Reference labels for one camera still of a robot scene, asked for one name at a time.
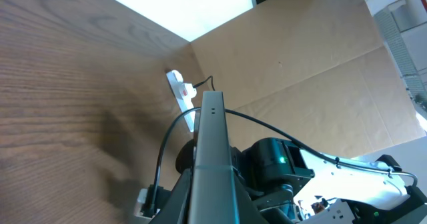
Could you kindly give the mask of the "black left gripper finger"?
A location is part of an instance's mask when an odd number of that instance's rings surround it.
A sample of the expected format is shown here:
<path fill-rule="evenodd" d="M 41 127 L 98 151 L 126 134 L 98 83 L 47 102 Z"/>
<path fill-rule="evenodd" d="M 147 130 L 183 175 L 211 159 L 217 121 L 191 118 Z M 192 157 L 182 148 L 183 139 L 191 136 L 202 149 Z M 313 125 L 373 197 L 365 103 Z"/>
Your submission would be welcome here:
<path fill-rule="evenodd" d="M 178 179 L 169 199 L 150 224 L 184 224 L 187 221 L 191 193 L 191 169 L 186 169 Z"/>

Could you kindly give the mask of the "gold smartphone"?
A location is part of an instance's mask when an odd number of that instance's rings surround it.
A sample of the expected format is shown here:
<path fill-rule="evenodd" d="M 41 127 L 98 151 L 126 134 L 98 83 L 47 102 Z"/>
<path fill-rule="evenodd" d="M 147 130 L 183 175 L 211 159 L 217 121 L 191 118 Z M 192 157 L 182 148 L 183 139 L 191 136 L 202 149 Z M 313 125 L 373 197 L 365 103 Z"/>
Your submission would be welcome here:
<path fill-rule="evenodd" d="M 221 91 L 203 93 L 187 222 L 266 222 L 234 174 Z"/>

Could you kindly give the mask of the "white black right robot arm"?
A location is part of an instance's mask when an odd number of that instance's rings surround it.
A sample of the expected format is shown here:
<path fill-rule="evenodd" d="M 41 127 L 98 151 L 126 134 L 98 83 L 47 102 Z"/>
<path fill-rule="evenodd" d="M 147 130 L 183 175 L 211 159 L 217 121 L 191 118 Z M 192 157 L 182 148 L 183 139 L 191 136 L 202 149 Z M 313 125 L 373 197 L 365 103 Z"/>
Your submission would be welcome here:
<path fill-rule="evenodd" d="M 232 147 L 238 223 L 420 223 L 426 196 L 406 185 L 397 162 L 335 157 L 329 162 L 291 141 L 265 138 Z"/>

